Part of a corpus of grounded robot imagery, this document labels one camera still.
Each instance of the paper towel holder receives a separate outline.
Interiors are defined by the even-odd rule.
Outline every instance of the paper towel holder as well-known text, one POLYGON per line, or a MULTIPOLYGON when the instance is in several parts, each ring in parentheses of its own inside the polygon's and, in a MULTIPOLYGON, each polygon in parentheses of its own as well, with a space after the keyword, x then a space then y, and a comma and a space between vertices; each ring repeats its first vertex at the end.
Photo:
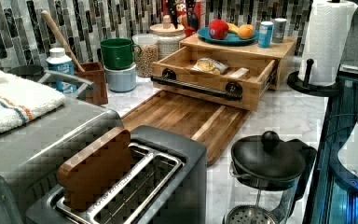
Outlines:
POLYGON ((336 82, 330 86, 317 86, 309 84, 310 70, 312 69, 312 65, 313 59, 308 59, 304 80, 298 78, 299 72, 296 71, 291 73, 289 78, 287 78, 287 85, 295 91, 299 91, 308 95, 320 97, 338 96, 342 89, 342 85, 339 82, 336 82))

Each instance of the paper towel roll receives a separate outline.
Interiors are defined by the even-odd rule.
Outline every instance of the paper towel roll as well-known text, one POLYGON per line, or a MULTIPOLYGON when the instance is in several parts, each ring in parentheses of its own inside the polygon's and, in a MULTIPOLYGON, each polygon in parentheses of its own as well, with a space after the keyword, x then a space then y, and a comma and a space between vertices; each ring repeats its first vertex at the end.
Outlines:
POLYGON ((310 84, 335 83, 342 52, 357 5, 349 1, 314 1, 310 12, 305 46, 298 77, 304 80, 307 59, 313 59, 310 84))

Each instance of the wooden spoon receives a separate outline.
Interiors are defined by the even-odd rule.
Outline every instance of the wooden spoon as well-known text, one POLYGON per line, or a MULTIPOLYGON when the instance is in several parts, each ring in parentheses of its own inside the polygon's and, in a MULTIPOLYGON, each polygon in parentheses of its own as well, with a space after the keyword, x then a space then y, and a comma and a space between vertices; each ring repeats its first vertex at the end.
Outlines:
POLYGON ((50 28, 51 32, 55 35, 55 37, 57 37, 58 41, 62 44, 62 46, 65 49, 65 51, 70 53, 71 59, 74 62, 74 64, 76 65, 77 69, 80 72, 85 72, 86 70, 84 70, 83 67, 80 65, 80 63, 77 60, 75 54, 72 52, 72 50, 69 47, 68 43, 66 43, 65 38, 61 34, 61 32, 60 32, 59 28, 57 27, 56 23, 54 22, 54 20, 51 18, 50 13, 48 11, 46 11, 46 10, 43 10, 42 11, 42 17, 43 17, 43 19, 45 19, 46 24, 50 28))

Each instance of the cutting board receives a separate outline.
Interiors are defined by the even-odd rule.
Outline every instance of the cutting board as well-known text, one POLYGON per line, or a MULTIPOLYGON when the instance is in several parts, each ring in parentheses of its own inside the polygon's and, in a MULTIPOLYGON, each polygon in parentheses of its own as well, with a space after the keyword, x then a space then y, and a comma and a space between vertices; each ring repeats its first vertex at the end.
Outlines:
POLYGON ((159 91, 122 120, 129 131, 149 125, 198 141, 207 147, 207 163, 212 165, 249 114, 248 110, 159 91))
POLYGON ((132 165, 130 140, 129 131, 116 127, 66 161, 57 173, 65 188, 63 203, 83 212, 126 174, 132 165))

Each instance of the striped towel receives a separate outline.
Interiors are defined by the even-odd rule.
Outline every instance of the striped towel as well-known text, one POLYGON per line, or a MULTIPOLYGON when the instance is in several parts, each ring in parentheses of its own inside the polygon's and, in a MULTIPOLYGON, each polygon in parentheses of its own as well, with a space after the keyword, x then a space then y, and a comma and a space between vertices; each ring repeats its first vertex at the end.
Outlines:
POLYGON ((32 121, 64 102, 62 93, 0 70, 0 133, 32 121))

